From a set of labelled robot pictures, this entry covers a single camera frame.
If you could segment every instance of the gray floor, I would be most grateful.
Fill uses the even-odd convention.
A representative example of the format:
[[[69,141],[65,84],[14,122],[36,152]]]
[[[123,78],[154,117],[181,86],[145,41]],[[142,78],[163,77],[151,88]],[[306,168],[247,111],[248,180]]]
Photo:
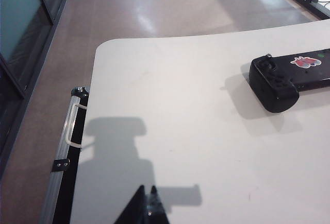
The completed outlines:
[[[2,223],[37,223],[75,86],[115,38],[203,35],[316,20],[290,0],[68,0],[2,181]]]

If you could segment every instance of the controller grip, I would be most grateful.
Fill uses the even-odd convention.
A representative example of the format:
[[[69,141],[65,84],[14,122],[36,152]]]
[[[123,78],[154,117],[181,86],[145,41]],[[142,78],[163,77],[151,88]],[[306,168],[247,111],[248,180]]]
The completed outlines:
[[[289,77],[266,56],[251,62],[249,84],[264,108],[272,113],[288,110],[299,99]]]

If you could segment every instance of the red sticker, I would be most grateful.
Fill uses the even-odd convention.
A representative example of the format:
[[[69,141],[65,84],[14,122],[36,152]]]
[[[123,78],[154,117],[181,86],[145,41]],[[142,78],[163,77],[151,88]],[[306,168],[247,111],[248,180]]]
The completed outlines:
[[[300,68],[309,68],[311,66],[320,65],[322,62],[319,59],[299,56],[297,58],[294,58],[294,60],[290,63],[295,64]]]

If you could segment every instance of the metal handle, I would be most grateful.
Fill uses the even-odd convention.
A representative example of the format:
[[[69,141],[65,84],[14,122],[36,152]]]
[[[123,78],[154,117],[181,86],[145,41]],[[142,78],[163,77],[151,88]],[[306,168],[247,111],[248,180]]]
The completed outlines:
[[[70,114],[69,114],[69,121],[68,121],[68,130],[67,132],[65,133],[65,142],[67,144],[69,144],[70,146],[72,147],[75,147],[75,148],[81,148],[81,144],[77,144],[77,143],[74,143],[74,142],[71,142],[70,139],[69,139],[69,134],[71,133],[71,129],[73,128],[73,110],[75,107],[78,107],[78,108],[82,108],[82,109],[85,109],[87,110],[87,107],[86,106],[83,106],[81,104],[78,104],[78,103],[75,103],[71,106],[70,108]]]

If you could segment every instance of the black game controller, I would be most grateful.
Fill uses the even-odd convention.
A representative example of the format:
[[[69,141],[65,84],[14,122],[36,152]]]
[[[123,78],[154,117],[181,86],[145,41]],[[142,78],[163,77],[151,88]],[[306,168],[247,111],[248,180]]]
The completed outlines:
[[[249,81],[266,110],[283,112],[297,102],[299,92],[330,86],[330,49],[256,58]]]

